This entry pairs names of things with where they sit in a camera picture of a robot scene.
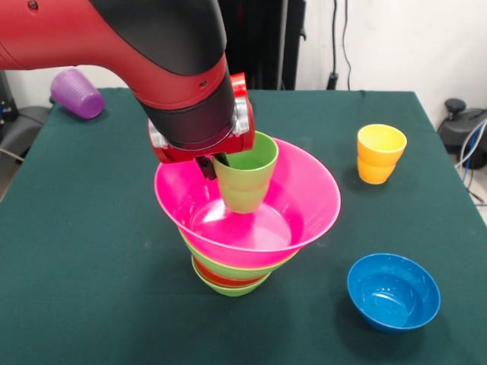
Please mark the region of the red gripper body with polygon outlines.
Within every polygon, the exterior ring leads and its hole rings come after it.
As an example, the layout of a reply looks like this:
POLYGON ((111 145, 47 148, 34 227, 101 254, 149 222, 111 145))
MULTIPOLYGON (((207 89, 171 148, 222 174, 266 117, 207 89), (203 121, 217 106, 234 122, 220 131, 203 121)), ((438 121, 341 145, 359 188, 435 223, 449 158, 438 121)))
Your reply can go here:
POLYGON ((162 163, 179 163, 197 157, 226 153, 234 154, 252 148, 255 140, 255 121, 253 108, 248 97, 235 99, 233 125, 230 133, 220 142, 200 151, 185 151, 171 146, 166 138, 148 120, 148 136, 155 156, 162 163))

